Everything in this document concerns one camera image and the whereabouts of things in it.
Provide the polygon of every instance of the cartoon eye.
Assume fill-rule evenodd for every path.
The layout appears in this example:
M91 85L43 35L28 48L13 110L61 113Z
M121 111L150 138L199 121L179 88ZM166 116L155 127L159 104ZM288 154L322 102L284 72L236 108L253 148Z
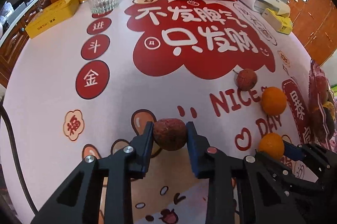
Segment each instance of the cartoon eye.
M138 203L138 204L136 204L136 206L135 206L137 209L143 209L144 207L145 207L145 203Z
M167 186L164 186L163 188L160 189L160 195L166 194L168 190L169 188Z
M153 216L151 216L151 215L147 215L147 216L145 217L145 219L146 219L147 221L149 221L149 222L152 222L152 221L154 220Z

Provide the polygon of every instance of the orange fruit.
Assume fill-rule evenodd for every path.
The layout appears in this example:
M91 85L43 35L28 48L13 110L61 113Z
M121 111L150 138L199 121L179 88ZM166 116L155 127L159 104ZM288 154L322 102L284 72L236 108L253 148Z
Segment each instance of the orange fruit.
M261 106L267 115L278 116L287 107L287 96L277 87L268 87L262 93Z
M276 133L269 133L265 135L257 150L259 152L265 152L275 160L280 160L284 154L284 143L282 137Z

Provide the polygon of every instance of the table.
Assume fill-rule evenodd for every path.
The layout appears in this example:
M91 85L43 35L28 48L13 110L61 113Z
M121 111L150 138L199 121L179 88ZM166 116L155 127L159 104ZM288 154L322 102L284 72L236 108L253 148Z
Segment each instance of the table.
M250 92L235 86L242 68L257 73ZM124 147L148 120L193 121L211 145L238 158L254 154L271 131L305 143L305 124L296 118L290 93L296 92L305 115L309 69L310 57L293 34L277 33L240 2L120 0L98 19L84 3L72 18L27 42L4 107L39 209L83 157L106 157ZM268 86L289 99L279 117L267 117L259 104ZM0 146L13 205L30 223L34 214L3 120ZM314 179L305 166L283 162L296 176ZM132 182L134 220L204 223L207 190L207 181L193 177L186 148L155 146L146 178Z

